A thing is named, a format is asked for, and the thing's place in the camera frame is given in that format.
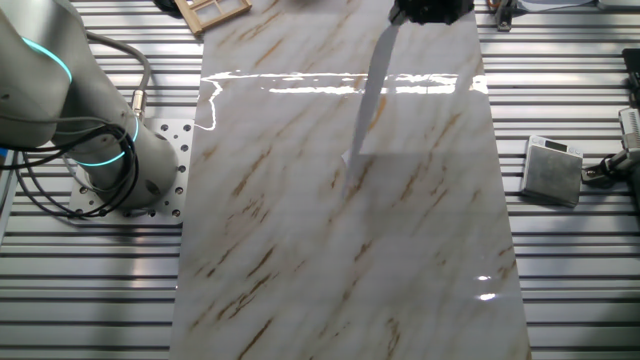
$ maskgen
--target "marble slab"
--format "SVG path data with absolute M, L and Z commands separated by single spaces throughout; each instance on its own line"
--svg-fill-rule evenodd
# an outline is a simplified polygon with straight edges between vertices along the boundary
M 473 14 L 404 25 L 341 195 L 391 2 L 267 0 L 205 35 L 172 360 L 525 360 Z

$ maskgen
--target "metal block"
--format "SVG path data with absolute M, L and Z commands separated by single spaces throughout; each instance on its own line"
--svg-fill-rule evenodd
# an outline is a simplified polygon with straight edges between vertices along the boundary
M 102 218 L 94 218 L 91 221 L 72 220 L 79 226 L 95 225 L 117 225 L 117 226 L 140 226 L 140 225 L 179 225 L 183 222 L 185 202 L 187 198 L 187 184 L 189 179 L 189 168 L 191 161 L 191 150 L 193 148 L 193 120 L 163 120 L 147 119 L 146 126 L 164 136 L 173 146 L 178 156 L 178 174 L 176 180 L 159 201 L 148 208 L 140 210 L 116 210 Z M 82 168 L 78 167 L 77 175 L 82 179 L 85 176 Z M 92 191 L 87 191 L 77 182 L 73 183 L 71 192 L 71 209 L 79 209 L 84 212 L 95 209 L 103 204 L 98 195 Z

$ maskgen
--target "black cable bundle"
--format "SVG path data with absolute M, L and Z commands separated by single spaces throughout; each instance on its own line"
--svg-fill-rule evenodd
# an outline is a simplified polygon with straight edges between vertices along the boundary
M 116 181 L 116 183 L 119 183 L 121 185 L 114 191 L 113 196 L 109 198 L 109 200 L 106 201 L 104 204 L 100 205 L 99 207 L 89 212 L 77 213 L 74 210 L 71 210 L 65 207 L 64 205 L 60 204 L 55 199 L 53 199 L 53 197 L 49 195 L 42 188 L 32 168 L 37 165 L 49 163 L 55 159 L 59 159 L 64 154 L 71 151 L 73 147 L 83 144 L 89 140 L 94 139 L 95 137 L 105 135 L 105 134 L 112 135 L 116 139 L 119 139 L 120 148 L 125 153 L 125 156 L 123 156 L 122 170 L 119 174 L 118 180 Z M 67 143 L 61 146 L 54 146 L 54 147 L 48 147 L 48 148 L 21 148 L 21 147 L 12 147 L 12 146 L 3 146 L 3 147 L 8 148 L 9 150 L 15 151 L 15 154 L 13 157 L 14 164 L 8 165 L 8 166 L 0 166 L 0 170 L 15 170 L 18 182 L 20 183 L 20 187 L 22 187 L 22 190 L 24 191 L 25 195 L 42 211 L 53 216 L 65 216 L 69 218 L 79 218 L 79 219 L 105 216 L 108 213 L 114 211 L 118 206 L 122 205 L 122 203 L 124 203 L 124 201 L 131 195 L 131 193 L 133 192 L 133 189 L 135 188 L 138 182 L 139 164 L 138 164 L 138 157 L 136 156 L 136 152 L 135 152 L 135 144 L 131 139 L 131 136 L 129 136 L 129 134 L 127 134 L 124 129 L 116 125 L 107 124 L 107 125 L 101 126 L 100 128 L 91 131 L 87 135 L 84 135 L 77 140 L 74 140 L 70 143 Z M 35 161 L 35 162 L 29 162 L 27 152 L 43 153 L 43 152 L 49 152 L 49 151 L 57 151 L 57 153 L 51 156 L 47 156 L 46 158 Z M 23 158 L 24 158 L 23 164 L 17 164 L 19 159 L 19 153 L 23 154 Z M 59 211 L 51 210 L 35 199 L 35 196 L 27 189 L 27 186 L 24 182 L 24 178 L 22 177 L 19 171 L 21 169 L 27 169 L 29 173 L 29 177 L 35 184 L 36 188 L 38 188 L 40 195 L 44 196 L 47 200 L 51 202 L 51 204 L 55 205 Z M 131 174 L 133 174 L 133 179 L 128 189 L 126 190 L 126 193 L 124 193 L 123 195 L 123 192 L 127 187 L 127 183 L 129 183 L 127 179 L 131 176 Z

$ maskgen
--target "black cable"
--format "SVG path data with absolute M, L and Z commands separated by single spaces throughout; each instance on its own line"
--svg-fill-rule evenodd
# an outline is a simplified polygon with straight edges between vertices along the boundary
M 119 131 L 123 131 L 119 128 L 115 128 L 116 131 L 114 131 L 114 129 L 110 129 L 110 132 L 112 132 L 112 135 L 115 136 L 116 138 L 120 138 L 121 134 L 119 134 Z M 53 216 L 66 216 L 66 217 L 71 217 L 71 218 L 92 218 L 92 217 L 99 217 L 99 216 L 105 216 L 108 213 L 114 211 L 115 209 L 117 209 L 120 205 L 122 205 L 122 203 L 124 203 L 124 201 L 131 195 L 131 193 L 133 192 L 137 182 L 138 182 L 138 176 L 139 176 L 139 163 L 138 163 L 138 158 L 135 155 L 135 144 L 133 143 L 133 140 L 131 139 L 131 137 L 129 135 L 126 135 L 123 137 L 125 139 L 125 141 L 120 141 L 120 146 L 122 151 L 125 152 L 125 156 L 124 157 L 124 163 L 121 169 L 121 173 L 120 173 L 120 179 L 118 181 L 122 182 L 122 185 L 114 192 L 114 195 L 106 202 L 104 202 L 101 206 L 86 212 L 86 213 L 76 213 L 75 211 L 65 207 L 64 205 L 58 203 L 55 199 L 53 199 L 53 197 L 51 197 L 40 185 L 40 182 L 37 180 L 37 177 L 35 176 L 32 167 L 33 164 L 35 163 L 30 163 L 28 161 L 27 155 L 23 154 L 24 157 L 24 163 L 26 165 L 26 168 L 29 172 L 29 176 L 31 177 L 31 180 L 33 181 L 33 183 L 35 184 L 36 188 L 38 189 L 38 191 L 40 191 L 41 195 L 43 195 L 45 198 L 47 198 L 47 200 L 49 200 L 53 205 L 55 205 L 56 207 L 58 207 L 60 210 L 62 210 L 63 212 L 56 212 L 53 211 L 49 208 L 47 208 L 46 206 L 44 206 L 43 204 L 41 204 L 40 202 L 38 202 L 35 197 L 33 196 L 33 194 L 31 194 L 29 192 L 29 190 L 26 187 L 26 184 L 24 183 L 24 179 L 22 178 L 21 174 L 19 173 L 19 171 L 16 171 L 16 176 L 18 178 L 18 182 L 20 183 L 20 186 L 22 187 L 25 195 L 36 205 L 38 206 L 41 210 L 45 211 L 46 213 L 53 215 Z M 14 155 L 14 163 L 18 162 L 18 153 L 16 153 Z M 122 191 L 124 190 L 124 187 L 126 186 L 126 177 L 128 177 L 131 174 L 131 167 L 133 166 L 134 169 L 134 177 L 133 180 L 131 182 L 131 185 L 129 186 L 129 189 L 127 190 L 127 192 L 124 194 L 124 196 L 122 195 Z
M 82 143 L 85 143 L 93 138 L 96 138 L 98 136 L 104 135 L 104 134 L 111 134 L 113 133 L 114 129 L 118 129 L 120 130 L 121 128 L 119 126 L 115 126 L 115 125 L 105 125 L 99 129 L 93 130 L 90 133 L 88 133 L 87 135 L 84 135 L 74 141 L 71 141 L 67 144 L 63 144 L 63 145 L 59 145 L 59 146 L 54 146 L 54 147 L 49 147 L 49 148 L 24 148 L 24 147 L 19 147 L 19 146 L 8 146 L 8 145 L 0 145 L 0 147 L 3 147 L 5 149 L 9 149 L 9 150 L 13 150 L 13 151 L 19 151 L 19 152 L 46 152 L 46 151 L 53 151 L 53 150 L 59 150 L 57 153 L 47 156 L 44 159 L 38 160 L 36 162 L 31 163 L 31 165 L 26 165 L 26 164 L 12 164 L 12 165 L 2 165 L 0 166 L 0 170 L 20 170 L 20 169 L 26 169 L 28 166 L 38 166 L 38 165 L 43 165 L 46 163 L 49 163 L 55 159 L 58 159 L 60 157 L 62 157 L 62 155 L 68 153 L 69 151 L 73 150 L 73 148 L 77 145 L 80 145 Z
M 144 72 L 142 74 L 142 80 L 140 80 L 140 85 L 138 85 L 137 90 L 144 91 L 147 89 L 147 85 L 149 85 L 149 79 L 151 78 L 151 64 L 149 64 L 149 60 L 147 59 L 146 56 L 144 56 L 143 53 L 141 53 L 138 49 L 123 43 L 122 41 L 113 40 L 106 36 L 94 34 L 89 31 L 87 31 L 87 38 L 89 40 L 97 41 L 103 45 L 109 46 L 116 50 L 126 52 L 127 54 L 130 54 L 136 59 L 138 59 L 138 61 L 140 61 L 140 63 L 142 63 L 142 66 L 144 67 Z

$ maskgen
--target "connector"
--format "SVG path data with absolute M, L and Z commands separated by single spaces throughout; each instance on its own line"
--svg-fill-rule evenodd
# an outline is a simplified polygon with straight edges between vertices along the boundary
M 147 107 L 147 93 L 144 90 L 136 90 L 133 92 L 131 100 L 131 109 L 133 113 L 144 124 L 144 110 Z

